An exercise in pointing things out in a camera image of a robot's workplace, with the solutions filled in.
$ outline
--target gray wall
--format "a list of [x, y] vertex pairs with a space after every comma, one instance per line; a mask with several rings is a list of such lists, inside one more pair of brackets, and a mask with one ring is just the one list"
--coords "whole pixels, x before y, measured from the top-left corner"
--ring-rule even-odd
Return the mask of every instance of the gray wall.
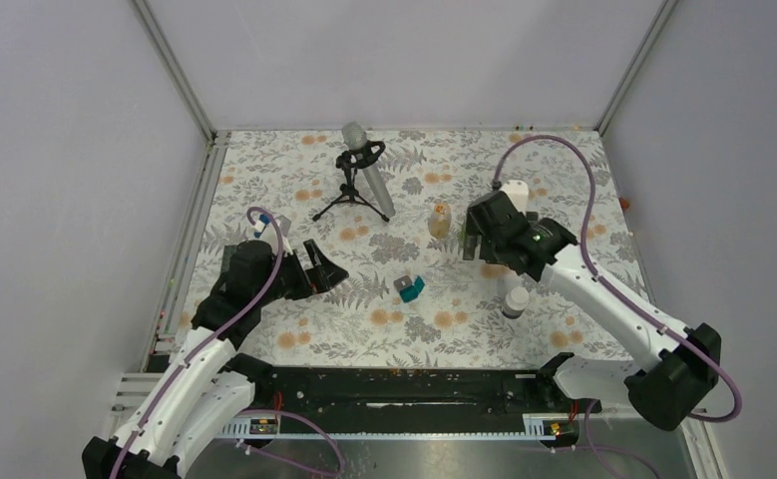
[[219, 128], [592, 126], [661, 0], [152, 0]]
[[777, 1], [681, 2], [606, 146], [659, 305], [723, 336], [732, 479], [777, 477]]
[[129, 3], [0, 2], [0, 478], [80, 478], [203, 139]]

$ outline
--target microphone stand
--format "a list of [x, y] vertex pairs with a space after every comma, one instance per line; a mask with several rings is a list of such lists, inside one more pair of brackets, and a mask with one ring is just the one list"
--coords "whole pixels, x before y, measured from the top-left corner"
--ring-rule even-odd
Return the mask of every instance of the microphone stand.
[[[371, 158], [367, 158], [365, 161], [362, 162], [365, 166], [373, 165], [373, 163], [376, 162], [376, 159], [379, 157], [379, 155], [381, 155], [382, 152], [385, 151], [384, 143], [373, 142], [373, 144], [379, 147], [379, 151], [373, 154]], [[371, 210], [376, 212], [376, 214], [379, 215], [380, 218], [382, 218], [383, 222], [388, 223], [389, 218], [386, 217], [384, 214], [382, 214], [382, 212], [377, 210], [376, 207], [371, 205], [367, 200], [362, 198], [362, 196], [359, 195], [359, 191], [356, 190], [356, 185], [355, 185], [356, 170], [358, 170], [358, 168], [357, 168], [357, 165], [353, 163], [353, 153], [350, 151], [346, 151], [342, 153], [338, 158], [335, 159], [335, 168], [341, 169], [344, 172], [345, 183], [341, 185], [341, 195], [339, 195], [338, 198], [333, 200], [332, 203], [327, 205], [326, 208], [321, 210], [320, 213], [311, 217], [312, 220], [315, 222], [320, 220], [320, 217], [322, 217], [324, 213], [328, 212], [329, 209], [334, 207], [335, 205], [344, 205], [349, 203], [353, 205], [363, 205], [365, 207], [370, 208]]]

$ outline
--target bottle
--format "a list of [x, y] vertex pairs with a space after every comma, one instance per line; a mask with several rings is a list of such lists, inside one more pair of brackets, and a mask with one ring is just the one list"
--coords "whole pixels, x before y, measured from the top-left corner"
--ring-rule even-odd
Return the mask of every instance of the bottle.
[[429, 234], [436, 240], [443, 240], [450, 233], [450, 222], [453, 216], [450, 213], [450, 206], [446, 203], [439, 203], [429, 216]]
[[529, 305], [529, 292], [523, 280], [514, 271], [503, 274], [500, 286], [503, 305], [500, 311], [508, 319], [517, 319]]

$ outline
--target floral tablecloth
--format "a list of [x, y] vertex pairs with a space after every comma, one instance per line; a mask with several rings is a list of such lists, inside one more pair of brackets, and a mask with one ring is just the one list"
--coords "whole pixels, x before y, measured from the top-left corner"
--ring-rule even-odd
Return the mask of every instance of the floral tablecloth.
[[[587, 156], [597, 182], [591, 253], [640, 294], [644, 288], [602, 144], [594, 132], [556, 133]], [[518, 319], [500, 314], [502, 266], [461, 260], [459, 230], [467, 204], [490, 190], [494, 166], [525, 132], [377, 131], [387, 150], [379, 169], [397, 214], [384, 224], [362, 206], [333, 207], [339, 194], [337, 131], [233, 132], [194, 266], [178, 342], [220, 272], [223, 247], [246, 238], [244, 212], [263, 206], [292, 221], [288, 238], [302, 249], [315, 239], [350, 272], [329, 293], [277, 301], [241, 350], [274, 364], [394, 367], [534, 367], [560, 351], [626, 358], [622, 347], [571, 302], [525, 279], [531, 302]], [[531, 187], [530, 209], [571, 231], [581, 224], [587, 180], [572, 152], [552, 142], [522, 146], [503, 180]], [[361, 194], [373, 202], [362, 176]], [[433, 239], [427, 220], [437, 203], [453, 212], [450, 234]], [[403, 303], [393, 281], [420, 275], [421, 296]]]

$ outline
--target black joint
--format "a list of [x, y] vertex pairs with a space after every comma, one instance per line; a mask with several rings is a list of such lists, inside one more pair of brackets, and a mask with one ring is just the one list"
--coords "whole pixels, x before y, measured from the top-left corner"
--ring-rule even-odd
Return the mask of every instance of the black joint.
[[230, 359], [227, 371], [237, 372], [255, 384], [254, 405], [271, 404], [273, 400], [273, 366], [243, 352]]
[[[119, 477], [144, 479], [180, 479], [177, 475], [177, 462], [168, 460], [158, 466], [147, 460], [142, 451], [139, 454], [128, 452], [121, 465]], [[86, 479], [108, 479], [118, 455], [121, 453], [114, 440], [104, 441], [93, 437], [83, 450], [83, 471]]]
[[[687, 340], [717, 364], [720, 363], [720, 335], [700, 324]], [[655, 427], [672, 431], [717, 384], [716, 371], [696, 354], [679, 344], [672, 352], [662, 350], [661, 362], [652, 370], [629, 376], [624, 383], [628, 398], [640, 415]]]
[[560, 367], [562, 367], [562, 364], [565, 363], [568, 359], [574, 357], [575, 354], [572, 352], [560, 352], [558, 353], [553, 359], [550, 359], [547, 361], [546, 364], [541, 366], [540, 369], [538, 369], [538, 376], [544, 376], [544, 377], [553, 377], [556, 375], [556, 372], [559, 370]]

